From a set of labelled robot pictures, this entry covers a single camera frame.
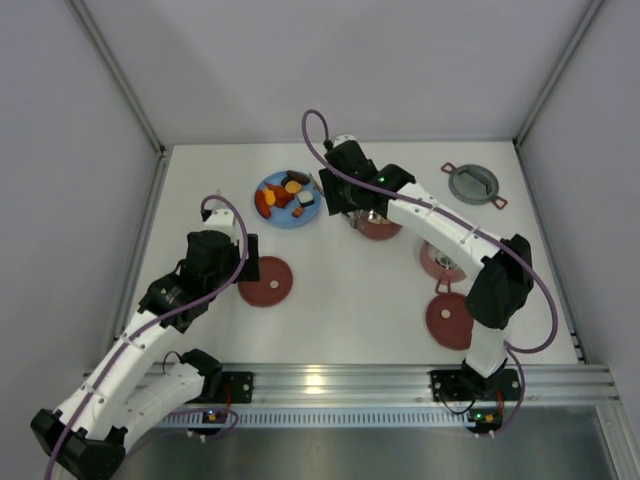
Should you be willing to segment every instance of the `black cable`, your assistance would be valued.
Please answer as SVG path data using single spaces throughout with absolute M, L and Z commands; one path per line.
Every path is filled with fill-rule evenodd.
M 178 357 L 178 360 L 180 360 L 180 362 L 182 362 L 182 356 L 176 352 L 175 350 L 171 350 L 170 352 L 168 352 L 165 356 L 164 356 L 164 360 L 162 360 L 162 374 L 166 375 L 167 373 L 164 371 L 164 366 L 167 363 L 167 358 L 169 358 L 169 355 L 171 355 L 172 353 L 175 353 L 176 356 Z
M 469 410 L 471 410 L 473 408 L 473 406 L 476 404 L 475 399 L 469 404 L 468 407 L 466 407 L 464 410 L 456 412 L 455 410 L 452 410 L 451 407 L 449 407 L 449 405 L 447 405 L 447 402 L 444 401 L 444 397 L 442 395 L 438 395 L 439 400 L 442 402 L 442 404 L 445 406 L 445 408 L 447 410 L 449 410 L 451 413 L 453 413 L 454 415 L 464 415 L 465 413 L 467 413 Z

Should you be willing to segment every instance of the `white table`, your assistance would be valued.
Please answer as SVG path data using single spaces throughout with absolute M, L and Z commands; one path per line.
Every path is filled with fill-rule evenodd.
M 529 240 L 533 265 L 558 301 L 524 179 L 508 142 L 428 142 L 363 144 L 380 168 L 396 163 L 429 192 L 483 229 Z M 457 200 L 440 171 L 483 165 L 500 181 L 509 205 L 470 206 Z M 257 184 L 268 174 L 297 169 L 314 174 L 320 165 L 301 144 L 176 146 L 136 287 L 139 301 L 153 280 L 171 271 L 186 253 L 186 235 L 199 230 L 200 200 L 221 189 L 241 211 L 249 232 L 257 233 L 261 255 L 287 261 L 294 274 L 289 296 L 271 308 L 246 304 L 233 286 L 218 297 L 173 349 L 200 348 L 223 363 L 458 364 L 464 352 L 438 345 L 425 325 L 425 310 L 436 280 L 418 263 L 420 239 L 403 229 L 375 242 L 349 228 L 326 205 L 304 227 L 268 225 L 252 206 Z M 454 285 L 466 293 L 470 281 Z M 511 320 L 509 340 L 518 346 L 541 343 L 550 329 L 546 301 L 538 288 Z M 576 363 L 561 312 L 560 330 L 550 348 L 521 356 L 525 363 Z

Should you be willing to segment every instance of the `blue plate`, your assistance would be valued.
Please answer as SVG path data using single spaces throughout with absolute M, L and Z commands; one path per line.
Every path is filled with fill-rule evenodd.
M 264 190 L 267 188 L 267 183 L 271 185 L 280 185 L 280 182 L 284 180 L 287 176 L 286 171 L 276 172 L 269 175 L 258 185 L 257 189 Z M 254 201 L 254 196 L 256 191 L 253 191 L 253 196 L 251 197 L 251 204 L 253 205 L 253 209 L 256 214 L 262 218 L 267 223 L 270 223 L 274 227 L 280 228 L 295 228 L 301 227 L 302 225 L 310 222 L 313 217 L 315 217 L 320 211 L 320 205 L 322 204 L 322 195 L 316 190 L 313 189 L 311 183 L 307 183 L 302 186 L 302 190 L 308 190 L 313 193 L 313 205 L 309 205 L 308 207 L 304 207 L 304 212 L 299 218 L 295 218 L 293 215 L 293 211 L 300 206 L 300 202 L 296 196 L 295 199 L 289 202 L 289 204 L 285 208 L 271 207 L 271 218 L 264 218 L 260 213 L 258 213 L 258 209 L 256 208 L 256 202 Z

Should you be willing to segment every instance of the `gray wall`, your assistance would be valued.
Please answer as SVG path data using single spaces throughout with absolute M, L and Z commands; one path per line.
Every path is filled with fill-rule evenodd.
M 588 0 L 88 0 L 167 143 L 512 138 Z
M 608 2 L 524 160 L 588 352 L 640 434 L 640 0 Z
M 41 479 L 29 429 L 114 314 L 155 156 L 62 0 L 0 3 L 0 476 Z

